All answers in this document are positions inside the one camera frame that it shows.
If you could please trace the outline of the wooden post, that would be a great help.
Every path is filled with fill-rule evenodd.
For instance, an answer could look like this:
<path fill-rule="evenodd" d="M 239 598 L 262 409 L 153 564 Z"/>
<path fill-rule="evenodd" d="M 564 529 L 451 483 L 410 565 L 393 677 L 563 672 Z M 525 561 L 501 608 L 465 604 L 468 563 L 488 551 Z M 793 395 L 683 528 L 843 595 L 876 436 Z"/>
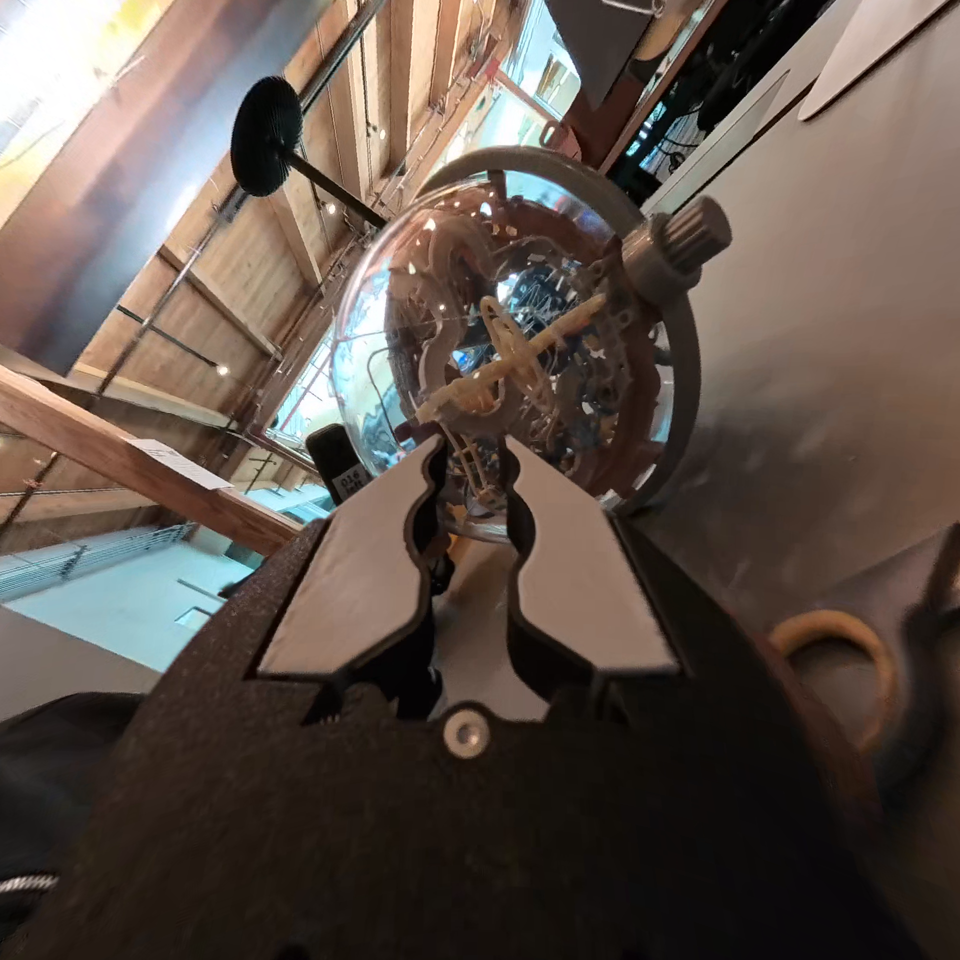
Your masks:
<path fill-rule="evenodd" d="M 28 439 L 230 540 L 270 556 L 301 526 L 246 496 L 207 489 L 134 446 L 121 428 L 2 367 L 1 421 Z"/>

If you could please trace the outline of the brown bag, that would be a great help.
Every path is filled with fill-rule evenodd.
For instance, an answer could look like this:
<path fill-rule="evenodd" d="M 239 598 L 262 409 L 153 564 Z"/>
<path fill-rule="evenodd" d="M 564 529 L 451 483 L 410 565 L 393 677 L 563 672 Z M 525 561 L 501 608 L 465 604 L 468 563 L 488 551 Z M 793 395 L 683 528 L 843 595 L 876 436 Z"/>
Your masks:
<path fill-rule="evenodd" d="M 555 119 L 546 122 L 539 133 L 537 145 L 591 169 L 599 169 L 601 160 L 594 157 L 590 147 L 581 144 L 577 131 L 566 122 Z"/>

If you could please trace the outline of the clear maze puzzle ball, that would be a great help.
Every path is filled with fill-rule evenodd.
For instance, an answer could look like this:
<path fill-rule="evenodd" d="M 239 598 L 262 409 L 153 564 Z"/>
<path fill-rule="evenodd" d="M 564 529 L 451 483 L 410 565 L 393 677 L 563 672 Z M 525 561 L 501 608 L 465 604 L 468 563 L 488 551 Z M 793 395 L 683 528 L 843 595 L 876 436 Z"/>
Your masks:
<path fill-rule="evenodd" d="M 733 232 L 698 196 L 646 215 L 558 153 L 502 147 L 443 167 L 345 287 L 331 379 L 374 477 L 438 427 L 441 517 L 507 540 L 507 436 L 616 514 L 655 502 L 687 453 L 702 369 L 690 292 Z"/>

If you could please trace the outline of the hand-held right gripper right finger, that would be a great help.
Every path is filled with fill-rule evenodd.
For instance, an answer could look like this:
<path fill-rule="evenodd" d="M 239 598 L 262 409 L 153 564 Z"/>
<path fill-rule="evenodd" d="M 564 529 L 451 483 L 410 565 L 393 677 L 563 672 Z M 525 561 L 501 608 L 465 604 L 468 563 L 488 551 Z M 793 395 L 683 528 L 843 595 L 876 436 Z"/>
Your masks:
<path fill-rule="evenodd" d="M 515 437 L 502 441 L 507 649 L 524 683 L 600 683 L 681 671 L 606 510 Z"/>

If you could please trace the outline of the grey yellow handled scissors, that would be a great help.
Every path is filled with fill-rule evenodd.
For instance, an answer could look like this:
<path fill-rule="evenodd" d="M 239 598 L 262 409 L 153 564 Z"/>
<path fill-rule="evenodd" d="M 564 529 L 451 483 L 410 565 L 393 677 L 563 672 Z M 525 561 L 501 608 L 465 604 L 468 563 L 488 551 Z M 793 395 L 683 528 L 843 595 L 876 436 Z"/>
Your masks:
<path fill-rule="evenodd" d="M 947 696 L 937 665 L 942 638 L 958 628 L 959 524 L 834 586 L 769 635 L 789 659 L 837 641 L 873 664 L 877 708 L 858 743 L 884 803 L 902 797 L 942 736 Z"/>

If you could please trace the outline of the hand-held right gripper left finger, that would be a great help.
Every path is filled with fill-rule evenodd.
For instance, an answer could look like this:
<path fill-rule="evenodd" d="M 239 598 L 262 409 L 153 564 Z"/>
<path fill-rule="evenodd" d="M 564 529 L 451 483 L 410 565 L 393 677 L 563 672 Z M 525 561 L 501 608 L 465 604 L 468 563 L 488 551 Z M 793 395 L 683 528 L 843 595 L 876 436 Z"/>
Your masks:
<path fill-rule="evenodd" d="M 433 666 L 426 557 L 440 532 L 448 442 L 429 435 L 331 514 L 258 662 L 264 679 L 389 685 Z"/>

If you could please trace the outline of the black divider panel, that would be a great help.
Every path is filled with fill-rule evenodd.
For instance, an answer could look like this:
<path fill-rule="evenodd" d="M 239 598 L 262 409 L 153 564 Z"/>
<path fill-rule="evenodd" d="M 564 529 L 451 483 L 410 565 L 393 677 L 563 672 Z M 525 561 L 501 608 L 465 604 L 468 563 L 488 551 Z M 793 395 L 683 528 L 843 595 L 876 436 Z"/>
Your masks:
<path fill-rule="evenodd" d="M 659 1 L 546 1 L 545 5 L 593 110 L 601 107 L 647 26 L 665 9 Z"/>

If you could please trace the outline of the white paper label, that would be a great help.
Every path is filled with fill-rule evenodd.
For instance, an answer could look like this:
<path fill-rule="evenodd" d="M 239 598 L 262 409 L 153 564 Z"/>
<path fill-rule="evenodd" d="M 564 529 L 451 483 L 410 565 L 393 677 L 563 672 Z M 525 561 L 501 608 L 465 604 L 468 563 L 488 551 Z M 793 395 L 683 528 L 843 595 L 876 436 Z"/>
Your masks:
<path fill-rule="evenodd" d="M 128 438 L 126 448 L 142 467 L 159 476 L 183 481 L 194 490 L 212 494 L 235 492 L 229 480 L 194 462 L 172 446 L 155 438 Z"/>

